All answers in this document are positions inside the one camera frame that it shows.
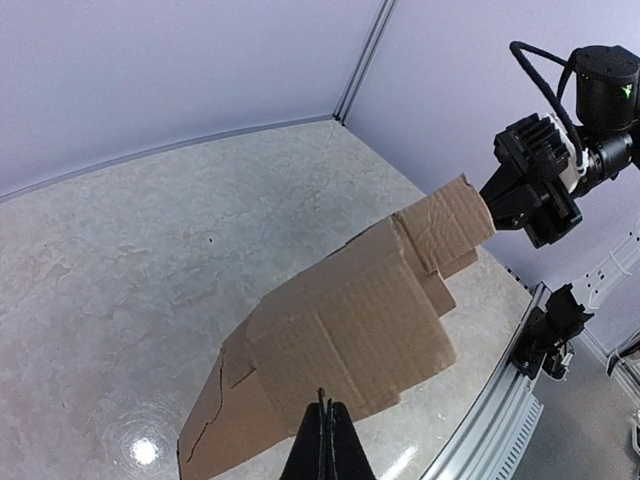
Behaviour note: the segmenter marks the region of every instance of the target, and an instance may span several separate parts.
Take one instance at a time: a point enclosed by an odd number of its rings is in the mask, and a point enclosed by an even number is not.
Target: gray floor
[[[581,342],[566,382],[543,377],[535,395],[545,405],[514,476],[524,479],[632,479],[638,460],[630,448],[631,399]]]

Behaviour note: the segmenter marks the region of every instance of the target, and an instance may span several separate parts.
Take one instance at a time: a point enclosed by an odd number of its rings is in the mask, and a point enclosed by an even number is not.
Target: cardboard box
[[[452,365],[442,279],[493,233],[461,176],[265,296],[223,343],[180,434],[181,478],[207,480],[295,435],[318,387],[355,421]]]

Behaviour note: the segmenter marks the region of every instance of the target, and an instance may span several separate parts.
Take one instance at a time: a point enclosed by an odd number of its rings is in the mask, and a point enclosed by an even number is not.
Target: wall
[[[0,197],[161,145],[330,114],[378,4],[0,0]]]
[[[399,0],[347,126],[425,192],[462,171],[481,187],[498,166],[494,136],[524,116],[550,110],[511,56],[509,42],[563,57],[590,44],[640,52],[637,8],[631,0]],[[534,63],[557,84],[558,66]],[[571,112],[573,94],[565,95]],[[527,282],[557,287],[581,275],[632,225],[639,183],[640,174],[630,168],[581,199],[584,221],[556,245],[536,251],[519,232],[500,233],[488,248]],[[640,276],[629,283],[592,322],[607,348],[636,327]]]

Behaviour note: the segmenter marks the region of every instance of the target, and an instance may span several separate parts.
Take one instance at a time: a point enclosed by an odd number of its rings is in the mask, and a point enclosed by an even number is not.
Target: white bracket
[[[583,277],[572,282],[571,293],[585,307],[585,313],[594,313],[602,302],[640,264],[640,218],[633,230],[628,232],[624,242]]]

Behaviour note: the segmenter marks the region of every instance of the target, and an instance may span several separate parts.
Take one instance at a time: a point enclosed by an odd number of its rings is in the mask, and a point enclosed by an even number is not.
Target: white panel
[[[633,0],[399,0],[347,126],[425,192],[462,171],[480,188],[498,167],[494,136],[524,116],[550,110],[509,42],[522,40],[565,58],[591,44],[621,44],[638,54],[637,12]],[[534,63],[555,86],[560,68]],[[570,112],[573,95],[573,89],[565,95]],[[529,283],[569,282],[633,225],[638,185],[640,174],[631,167],[580,199],[584,221],[556,245],[535,250],[518,232],[498,234],[488,248]],[[625,289],[637,291],[639,279]],[[623,302],[605,305],[593,321],[604,343],[640,326],[630,314],[640,309],[640,297]]]
[[[0,196],[160,145],[331,114],[378,4],[0,0]]]

